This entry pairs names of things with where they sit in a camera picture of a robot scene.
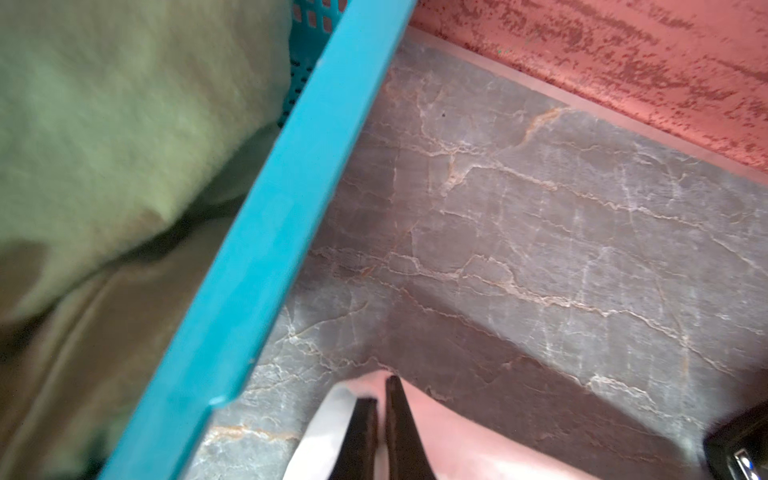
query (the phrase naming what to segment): pink painted wall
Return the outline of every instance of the pink painted wall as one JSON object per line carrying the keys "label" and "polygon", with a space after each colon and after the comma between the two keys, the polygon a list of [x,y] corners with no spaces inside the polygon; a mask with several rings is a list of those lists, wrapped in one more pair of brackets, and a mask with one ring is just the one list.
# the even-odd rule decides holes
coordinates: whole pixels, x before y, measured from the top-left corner
{"label": "pink painted wall", "polygon": [[412,25],[768,172],[768,0],[420,0]]}

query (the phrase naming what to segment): gray marble tile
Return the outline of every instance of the gray marble tile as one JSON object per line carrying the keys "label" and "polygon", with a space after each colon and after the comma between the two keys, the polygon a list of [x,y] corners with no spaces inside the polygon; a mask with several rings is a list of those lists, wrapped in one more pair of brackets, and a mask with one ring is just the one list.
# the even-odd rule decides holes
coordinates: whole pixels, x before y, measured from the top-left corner
{"label": "gray marble tile", "polygon": [[281,478],[381,367],[597,476],[708,478],[705,431],[768,398],[766,237],[764,187],[406,42],[187,478]]}

